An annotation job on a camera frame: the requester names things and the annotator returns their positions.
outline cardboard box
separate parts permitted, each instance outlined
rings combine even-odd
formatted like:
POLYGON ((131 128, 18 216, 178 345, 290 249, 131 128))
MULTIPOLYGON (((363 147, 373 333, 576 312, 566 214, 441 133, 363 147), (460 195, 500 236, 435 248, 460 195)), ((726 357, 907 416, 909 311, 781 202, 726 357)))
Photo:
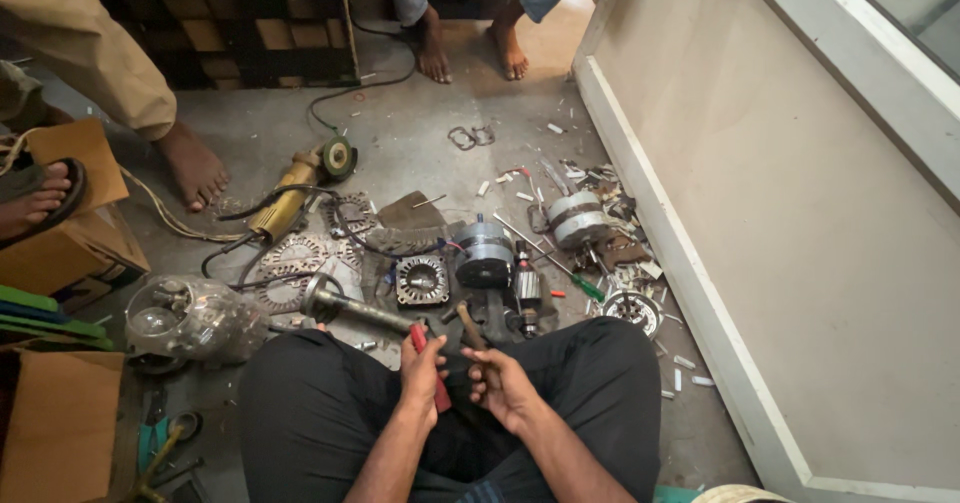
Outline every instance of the cardboard box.
POLYGON ((0 503, 80 503, 111 487, 123 353, 20 355, 0 503))
POLYGON ((38 164, 78 159, 86 168, 86 194, 64 222, 0 250, 0 285, 53 297, 73 312, 149 272, 115 205, 130 193, 100 120, 37 130, 27 144, 38 164))

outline red-handled screwdriver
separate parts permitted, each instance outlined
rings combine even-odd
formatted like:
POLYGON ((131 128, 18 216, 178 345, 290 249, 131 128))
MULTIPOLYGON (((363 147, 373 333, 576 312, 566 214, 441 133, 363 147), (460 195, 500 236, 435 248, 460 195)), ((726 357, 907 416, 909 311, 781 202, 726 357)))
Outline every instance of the red-handled screwdriver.
MULTIPOLYGON (((426 329, 424 325, 414 323, 410 325, 410 339, 413 340, 414 349, 417 353, 423 353, 426 348, 426 329)), ((433 403, 437 406, 437 413, 443 413, 453 406, 450 401, 450 395, 447 393, 447 386, 444 380, 437 374, 437 393, 433 395, 433 403)))

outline man's left hand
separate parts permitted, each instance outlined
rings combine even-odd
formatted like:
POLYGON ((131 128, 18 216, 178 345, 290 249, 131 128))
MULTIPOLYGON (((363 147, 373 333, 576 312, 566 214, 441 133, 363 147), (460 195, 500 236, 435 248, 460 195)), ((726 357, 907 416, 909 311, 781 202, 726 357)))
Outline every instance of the man's left hand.
MULTIPOLYGON (((417 353, 413 338, 407 336, 400 346, 400 379, 403 391, 397 409, 423 419, 428 430, 437 424, 437 408, 433 397, 437 392, 437 367, 447 362, 447 357, 438 353, 446 343, 446 336, 435 337, 426 342, 422 353, 417 353)), ((439 372, 441 378, 448 375, 446 370, 439 372)))

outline wooden crate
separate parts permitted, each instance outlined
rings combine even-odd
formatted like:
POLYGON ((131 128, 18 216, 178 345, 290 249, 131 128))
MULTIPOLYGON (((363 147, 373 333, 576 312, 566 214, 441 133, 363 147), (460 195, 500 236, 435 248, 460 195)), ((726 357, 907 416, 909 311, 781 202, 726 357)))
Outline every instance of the wooden crate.
POLYGON ((174 89, 358 84, 347 0, 100 0, 174 89))

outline hand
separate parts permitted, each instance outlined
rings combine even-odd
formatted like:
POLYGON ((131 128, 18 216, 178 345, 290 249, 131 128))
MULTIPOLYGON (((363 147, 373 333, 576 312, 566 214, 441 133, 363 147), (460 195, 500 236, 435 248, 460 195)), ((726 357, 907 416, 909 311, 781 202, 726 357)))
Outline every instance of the hand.
MULTIPOLYGON (((446 343, 447 336, 435 337, 426 342, 422 353, 417 353, 413 338, 408 335, 400 345, 403 391, 397 409, 422 416, 427 429, 437 424, 437 407, 433 403, 433 396, 437 393, 437 367, 447 362, 447 357, 438 355, 438 352, 446 343)), ((449 374, 444 370, 439 376, 447 378, 449 374)))
POLYGON ((490 411, 515 436, 549 409, 516 359, 496 349, 461 350, 474 362, 466 372, 474 381, 470 400, 490 411))

